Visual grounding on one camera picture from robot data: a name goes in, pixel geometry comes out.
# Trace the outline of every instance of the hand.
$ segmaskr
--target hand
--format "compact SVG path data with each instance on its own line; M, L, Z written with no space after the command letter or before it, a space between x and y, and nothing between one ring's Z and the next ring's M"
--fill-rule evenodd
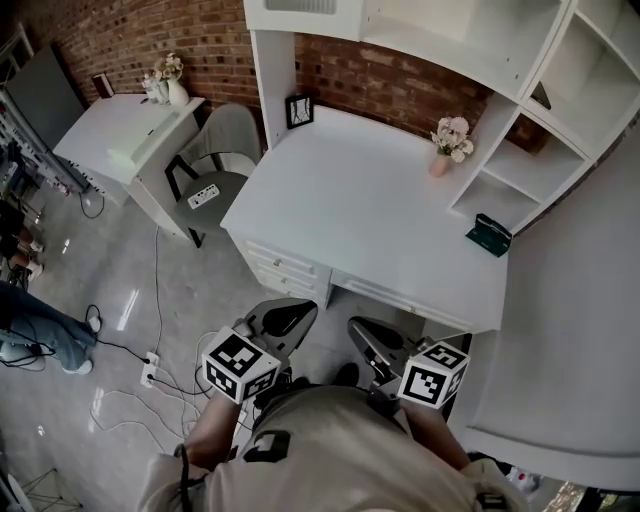
M440 411L408 400L401 400L400 406L407 415L411 433L416 442L440 457L453 469L460 471L471 464L471 460L449 430Z

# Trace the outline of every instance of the pink vase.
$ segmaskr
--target pink vase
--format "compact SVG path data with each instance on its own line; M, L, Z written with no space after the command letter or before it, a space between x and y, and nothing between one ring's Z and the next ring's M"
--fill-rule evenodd
M440 178L447 174L447 170L449 169L449 160L450 157L447 155L436 155L429 167L429 174L434 178Z

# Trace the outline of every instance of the shoe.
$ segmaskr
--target shoe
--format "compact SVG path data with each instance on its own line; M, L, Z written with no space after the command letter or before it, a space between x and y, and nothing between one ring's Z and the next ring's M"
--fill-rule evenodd
M93 370L93 362L91 362L91 359L87 359L84 363L82 363L82 366L77 370L72 371L72 370L65 370L64 368L62 369L64 373L67 373L69 375L87 375L88 373L91 372L91 370Z
M98 334L100 329L102 329L102 319L98 315L89 318L87 323L89 324L89 328L93 334Z
M33 268L29 269L29 271L31 272L31 274L29 274L29 277L27 277L27 280L30 283L33 283L36 279L38 279L42 275L42 272L44 272L44 265L34 265Z
M44 252L44 245L42 245L39 242L36 242L35 240L29 244L29 248L33 252Z
M331 383L333 386L356 387L360 378L360 369L356 363L347 363L340 370Z

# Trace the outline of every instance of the white bookshelf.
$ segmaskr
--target white bookshelf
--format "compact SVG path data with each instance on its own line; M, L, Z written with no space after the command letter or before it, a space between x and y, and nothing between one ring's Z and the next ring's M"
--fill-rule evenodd
M637 17L635 12L629 14ZM526 108L587 156L597 158L638 110L640 79L629 59L623 59L593 27L579 11L573 15L537 77L551 109L531 98Z
M439 179L425 162L425 183L449 214L485 213L513 233L575 183L640 109L640 17L627 0L244 1L271 148L288 133L295 32L393 49L491 88L472 133L475 152ZM550 110L531 98L539 82ZM505 138L522 115L548 132L535 154Z
M364 41L447 67L508 98L524 93L566 2L369 0Z

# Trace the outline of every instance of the black picture frame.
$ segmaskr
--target black picture frame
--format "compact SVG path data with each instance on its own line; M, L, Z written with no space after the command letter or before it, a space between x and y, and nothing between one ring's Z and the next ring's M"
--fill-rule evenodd
M287 128L290 130L313 122L313 97L309 94L298 94L284 100L287 113ZM298 108L302 103L303 111Z

